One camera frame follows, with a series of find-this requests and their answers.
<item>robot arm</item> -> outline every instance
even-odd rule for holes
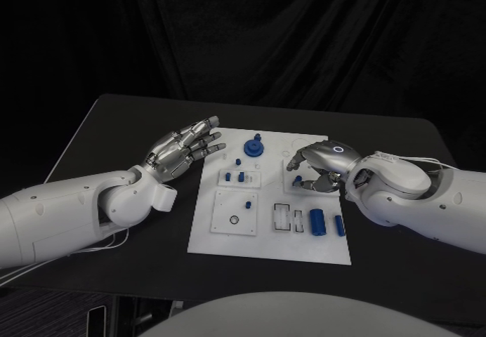
[[[348,146],[327,140],[297,151],[286,170],[304,160],[321,177],[294,183],[297,187],[333,192],[344,183],[346,199],[370,221],[403,225],[436,241],[486,253],[486,173],[454,168],[425,173],[398,156],[376,152],[361,158]]]
[[[168,212],[177,191],[164,183],[224,148],[206,146],[220,137],[209,135],[217,125],[210,117],[167,134],[128,171],[46,183],[0,199],[0,268],[64,256],[136,225],[151,207]]]

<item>dark background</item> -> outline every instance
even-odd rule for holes
[[[10,1],[1,16],[0,197],[43,182],[103,93],[425,118],[486,171],[484,0]]]

